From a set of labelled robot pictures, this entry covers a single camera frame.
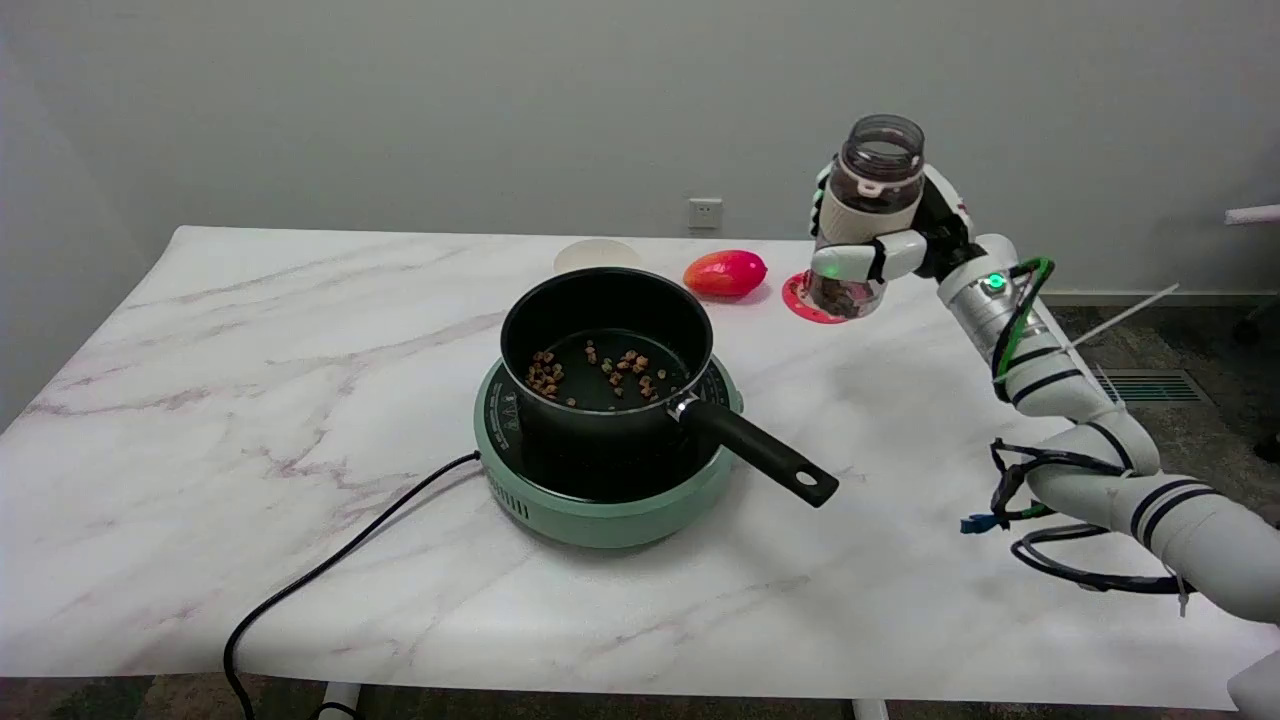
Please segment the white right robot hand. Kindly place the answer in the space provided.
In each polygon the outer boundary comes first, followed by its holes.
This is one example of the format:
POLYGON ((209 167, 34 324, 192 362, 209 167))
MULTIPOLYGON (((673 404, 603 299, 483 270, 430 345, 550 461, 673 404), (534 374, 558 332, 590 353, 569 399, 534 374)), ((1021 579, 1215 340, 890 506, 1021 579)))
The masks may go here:
POLYGON ((842 283, 936 281, 983 252, 954 184, 924 164, 911 182, 858 179, 835 158, 819 174, 810 214, 810 274, 842 283))

